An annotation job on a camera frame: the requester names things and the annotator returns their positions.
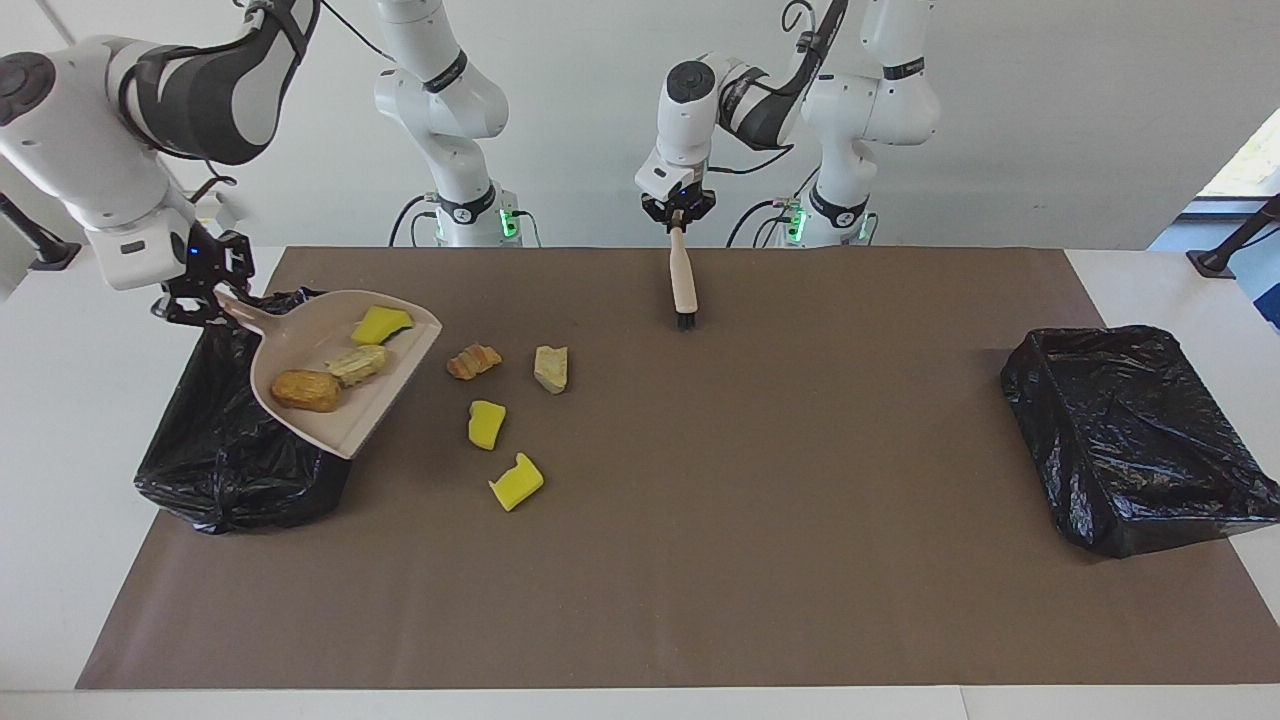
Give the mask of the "beige hand brush black bristles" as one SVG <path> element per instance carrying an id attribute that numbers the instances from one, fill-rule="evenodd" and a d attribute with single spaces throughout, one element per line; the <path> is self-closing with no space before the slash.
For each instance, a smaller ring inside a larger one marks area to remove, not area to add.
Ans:
<path id="1" fill-rule="evenodd" d="M 692 265 L 685 243 L 684 211 L 676 210 L 669 220 L 669 278 L 675 302 L 677 327 L 692 331 L 698 319 L 698 291 Z"/>

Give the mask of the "white wall conduit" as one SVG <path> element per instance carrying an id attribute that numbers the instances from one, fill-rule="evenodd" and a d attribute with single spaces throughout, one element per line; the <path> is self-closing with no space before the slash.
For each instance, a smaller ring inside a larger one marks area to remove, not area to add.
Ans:
<path id="1" fill-rule="evenodd" d="M 74 46 L 78 42 L 77 37 L 67 27 L 51 0 L 33 0 L 33 3 L 40 9 L 52 31 L 68 47 Z"/>

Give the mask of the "pale beige sponge piece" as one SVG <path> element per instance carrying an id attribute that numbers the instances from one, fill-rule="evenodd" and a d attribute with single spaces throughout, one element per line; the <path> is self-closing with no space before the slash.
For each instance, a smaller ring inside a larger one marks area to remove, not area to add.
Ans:
<path id="1" fill-rule="evenodd" d="M 340 387 L 351 388 L 380 373 L 389 360 L 390 354 L 384 346 L 360 345 L 326 360 L 323 365 Z"/>

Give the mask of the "black stand foot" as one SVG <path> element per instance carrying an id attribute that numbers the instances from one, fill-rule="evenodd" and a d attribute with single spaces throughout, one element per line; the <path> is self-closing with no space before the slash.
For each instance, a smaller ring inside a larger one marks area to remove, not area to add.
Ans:
<path id="1" fill-rule="evenodd" d="M 33 220 L 4 192 L 0 192 L 0 217 L 33 249 L 35 259 L 28 265 L 31 272 L 65 270 L 82 249 L 81 243 L 64 241 Z"/>
<path id="2" fill-rule="evenodd" d="M 1229 268 L 1231 258 L 1243 249 L 1261 243 L 1277 232 L 1280 232 L 1280 192 L 1267 199 L 1222 242 L 1208 250 L 1187 250 L 1185 258 L 1204 278 L 1235 279 L 1235 274 Z"/>

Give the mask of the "yellow sponge wedge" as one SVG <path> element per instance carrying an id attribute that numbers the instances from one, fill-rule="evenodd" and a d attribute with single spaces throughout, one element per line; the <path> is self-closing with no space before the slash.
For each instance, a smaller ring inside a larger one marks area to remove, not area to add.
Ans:
<path id="1" fill-rule="evenodd" d="M 384 345 L 402 331 L 413 328 L 413 319 L 403 309 L 371 306 L 352 331 L 349 340 L 356 346 Z"/>

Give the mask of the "beige plastic dustpan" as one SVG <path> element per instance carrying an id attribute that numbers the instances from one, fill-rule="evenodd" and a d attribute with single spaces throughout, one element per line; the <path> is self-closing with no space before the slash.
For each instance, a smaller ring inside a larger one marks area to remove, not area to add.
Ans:
<path id="1" fill-rule="evenodd" d="M 443 331 L 425 307 L 366 290 L 321 293 L 282 315 L 253 307 L 225 288 L 214 296 L 228 316 L 261 338 L 250 368 L 259 404 L 300 438 L 344 460 L 358 455 Z M 403 310 L 411 319 L 410 328 L 390 340 L 389 363 L 381 372 L 344 391 L 330 413 L 287 407 L 271 396 L 270 387 L 283 372 L 320 372 L 325 361 L 352 348 L 351 334 L 374 306 Z"/>

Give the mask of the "yellow sponge block piece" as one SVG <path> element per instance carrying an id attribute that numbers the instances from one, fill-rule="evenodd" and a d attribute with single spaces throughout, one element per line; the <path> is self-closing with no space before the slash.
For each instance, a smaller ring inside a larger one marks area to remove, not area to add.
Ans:
<path id="1" fill-rule="evenodd" d="M 476 448 L 493 451 L 506 418 L 506 406 L 483 398 L 472 401 L 468 406 L 468 442 Z"/>

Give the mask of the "orange striped sponge piece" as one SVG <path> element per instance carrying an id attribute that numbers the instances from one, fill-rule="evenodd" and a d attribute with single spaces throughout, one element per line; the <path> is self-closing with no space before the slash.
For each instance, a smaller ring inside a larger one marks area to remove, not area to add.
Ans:
<path id="1" fill-rule="evenodd" d="M 472 380 L 502 363 L 503 357 L 492 346 L 470 345 L 451 357 L 445 369 L 458 380 Z"/>

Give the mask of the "pale green sponge chunk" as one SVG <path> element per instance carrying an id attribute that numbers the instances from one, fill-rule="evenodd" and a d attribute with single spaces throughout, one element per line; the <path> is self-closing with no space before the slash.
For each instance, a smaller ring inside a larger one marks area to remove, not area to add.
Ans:
<path id="1" fill-rule="evenodd" d="M 568 386 L 570 348 L 538 346 L 532 363 L 535 380 L 550 395 L 562 395 Z"/>

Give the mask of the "brown oval sponge piece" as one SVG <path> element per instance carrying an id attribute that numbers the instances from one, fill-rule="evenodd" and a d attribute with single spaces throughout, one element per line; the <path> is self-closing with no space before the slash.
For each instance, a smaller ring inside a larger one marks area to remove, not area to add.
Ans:
<path id="1" fill-rule="evenodd" d="M 340 404 L 340 382 L 328 372 L 287 370 L 270 384 L 271 397 L 282 406 L 310 413 L 333 413 Z"/>

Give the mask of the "notched yellow sponge piece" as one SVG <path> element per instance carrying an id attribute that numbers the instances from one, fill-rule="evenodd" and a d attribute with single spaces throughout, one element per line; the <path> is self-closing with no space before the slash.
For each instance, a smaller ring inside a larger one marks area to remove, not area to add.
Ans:
<path id="1" fill-rule="evenodd" d="M 502 509 L 512 512 L 545 484 L 545 477 L 527 454 L 517 452 L 515 465 L 488 484 Z"/>

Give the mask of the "white wall socket box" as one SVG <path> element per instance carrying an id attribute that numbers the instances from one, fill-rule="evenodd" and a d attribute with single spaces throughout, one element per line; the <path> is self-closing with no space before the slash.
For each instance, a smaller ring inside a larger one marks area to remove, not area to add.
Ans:
<path id="1" fill-rule="evenodd" d="M 210 190 L 200 193 L 193 197 L 192 204 L 196 219 L 214 237 L 233 231 L 239 223 L 237 210 L 220 191 Z"/>

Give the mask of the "blue object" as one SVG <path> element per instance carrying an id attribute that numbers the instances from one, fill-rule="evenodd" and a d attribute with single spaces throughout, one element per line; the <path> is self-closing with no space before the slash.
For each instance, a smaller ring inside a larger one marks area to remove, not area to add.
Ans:
<path id="1" fill-rule="evenodd" d="M 1248 251 L 1242 286 L 1262 318 L 1280 334 L 1280 240 Z"/>

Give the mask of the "brown table mat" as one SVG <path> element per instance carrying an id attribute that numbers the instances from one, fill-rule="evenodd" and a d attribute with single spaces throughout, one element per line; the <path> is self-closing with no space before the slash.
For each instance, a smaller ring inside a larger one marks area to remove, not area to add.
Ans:
<path id="1" fill-rule="evenodd" d="M 330 516 L 157 518 L 79 687 L 1280 683 L 1226 541 L 1110 560 L 1053 528 L 998 374 L 1028 331 L 1101 325 L 1065 252 L 692 263 L 685 333 L 657 249 L 285 251 L 274 290 L 393 295 L 443 334 Z M 453 378 L 470 345 L 503 363 Z M 545 484 L 506 512 L 517 452 Z"/>

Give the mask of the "black bag-lined bin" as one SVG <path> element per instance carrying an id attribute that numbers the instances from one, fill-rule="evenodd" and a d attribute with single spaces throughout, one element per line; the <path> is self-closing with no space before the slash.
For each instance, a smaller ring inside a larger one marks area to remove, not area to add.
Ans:
<path id="1" fill-rule="evenodd" d="M 352 462 L 280 424 L 255 398 L 260 337 L 204 328 L 134 474 L 136 491 L 196 532 L 302 527 L 333 512 Z"/>
<path id="2" fill-rule="evenodd" d="M 1000 384 L 1069 543 L 1128 559 L 1280 525 L 1280 483 L 1170 332 L 1033 329 Z"/>

